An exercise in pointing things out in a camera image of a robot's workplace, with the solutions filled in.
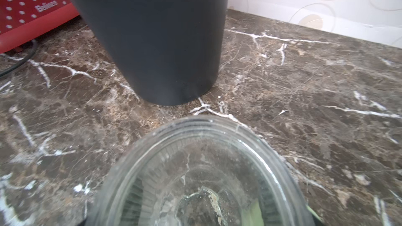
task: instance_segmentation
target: black trash bin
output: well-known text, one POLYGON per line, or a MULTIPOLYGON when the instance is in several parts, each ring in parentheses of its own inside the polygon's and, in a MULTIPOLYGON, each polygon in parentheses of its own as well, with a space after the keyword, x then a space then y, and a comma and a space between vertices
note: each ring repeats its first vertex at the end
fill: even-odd
POLYGON ((160 105, 209 90, 227 0, 71 0, 133 90, 160 105))

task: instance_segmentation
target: black power cord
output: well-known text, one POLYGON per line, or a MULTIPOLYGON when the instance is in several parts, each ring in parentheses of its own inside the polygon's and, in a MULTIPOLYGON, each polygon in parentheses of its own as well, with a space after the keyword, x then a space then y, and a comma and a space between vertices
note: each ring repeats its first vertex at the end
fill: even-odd
POLYGON ((7 73, 9 73, 9 72, 11 72, 11 71, 13 71, 13 70, 19 68, 22 64, 24 64, 25 62, 27 62, 28 59, 32 58, 32 56, 33 56, 33 55, 35 54, 35 52, 36 52, 36 49, 38 48, 38 42, 37 42, 35 39, 31 40, 31 42, 32 42, 31 51, 30 51, 22 60, 18 61, 17 63, 15 63, 15 64, 12 65, 11 67, 7 68, 6 70, 1 71, 1 72, 0 72, 0 77, 2 77, 2 76, 4 76, 4 75, 6 75, 7 73))

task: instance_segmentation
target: clear glass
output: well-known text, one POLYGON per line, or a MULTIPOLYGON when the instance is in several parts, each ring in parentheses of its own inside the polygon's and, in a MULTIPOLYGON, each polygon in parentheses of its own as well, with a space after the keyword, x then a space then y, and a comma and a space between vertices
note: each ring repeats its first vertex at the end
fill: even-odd
POLYGON ((200 115, 137 141, 111 169, 86 225, 314 224, 266 143, 228 119, 200 115))

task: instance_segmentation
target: brown marble surface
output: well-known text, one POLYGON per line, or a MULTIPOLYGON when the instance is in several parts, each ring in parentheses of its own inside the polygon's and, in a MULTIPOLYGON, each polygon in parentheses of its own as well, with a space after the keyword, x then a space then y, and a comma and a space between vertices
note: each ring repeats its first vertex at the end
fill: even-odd
MULTIPOLYGON (((264 137, 326 225, 402 225, 402 50, 231 10, 225 28, 201 112, 264 137)), ((0 78, 0 225, 76 225, 130 145, 199 106, 140 99, 81 19, 39 38, 0 78)))

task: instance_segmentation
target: patterned wallpaper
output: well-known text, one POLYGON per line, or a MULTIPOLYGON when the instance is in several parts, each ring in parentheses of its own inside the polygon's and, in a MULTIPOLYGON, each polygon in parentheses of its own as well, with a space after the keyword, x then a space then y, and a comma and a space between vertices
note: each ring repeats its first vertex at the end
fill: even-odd
POLYGON ((229 0, 228 8, 402 48, 402 0, 229 0))

